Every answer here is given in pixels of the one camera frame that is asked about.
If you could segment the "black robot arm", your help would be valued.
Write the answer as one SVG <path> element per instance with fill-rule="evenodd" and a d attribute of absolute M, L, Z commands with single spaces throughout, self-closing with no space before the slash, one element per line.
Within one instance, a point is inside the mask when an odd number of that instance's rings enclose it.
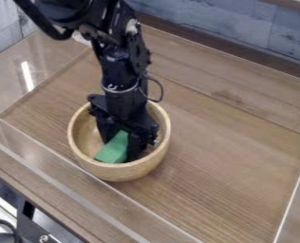
<path fill-rule="evenodd" d="M 12 0 L 39 29 L 57 41 L 79 33 L 102 68 L 101 94 L 87 96 L 105 147 L 94 159 L 138 159 L 155 143 L 159 124 L 147 111 L 151 53 L 141 23 L 125 0 Z"/>

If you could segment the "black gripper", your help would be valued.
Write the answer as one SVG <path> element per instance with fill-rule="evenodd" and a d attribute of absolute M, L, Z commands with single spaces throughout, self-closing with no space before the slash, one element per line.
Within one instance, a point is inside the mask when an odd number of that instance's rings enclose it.
<path fill-rule="evenodd" d="M 147 85 L 142 84 L 123 92 L 106 91 L 90 94 L 89 114 L 95 118 L 102 141 L 107 143 L 119 130 L 129 135 L 127 161 L 141 157 L 149 145 L 157 143 L 159 124 L 147 111 Z"/>

